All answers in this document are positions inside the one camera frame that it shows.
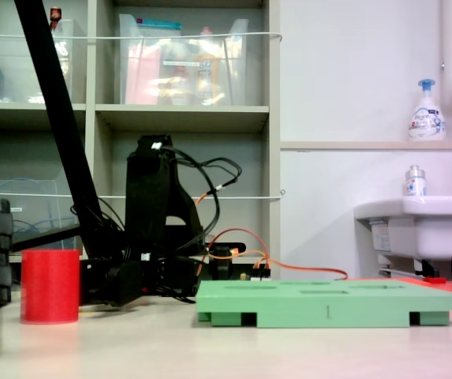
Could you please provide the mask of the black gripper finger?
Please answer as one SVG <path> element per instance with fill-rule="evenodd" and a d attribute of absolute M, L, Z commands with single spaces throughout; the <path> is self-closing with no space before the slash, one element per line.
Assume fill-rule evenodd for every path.
<path fill-rule="evenodd" d="M 83 277 L 105 277 L 110 269 L 110 259 L 84 259 L 80 261 L 80 274 Z"/>
<path fill-rule="evenodd" d="M 108 285 L 106 277 L 80 278 L 80 302 L 81 306 L 100 305 L 108 303 Z"/>

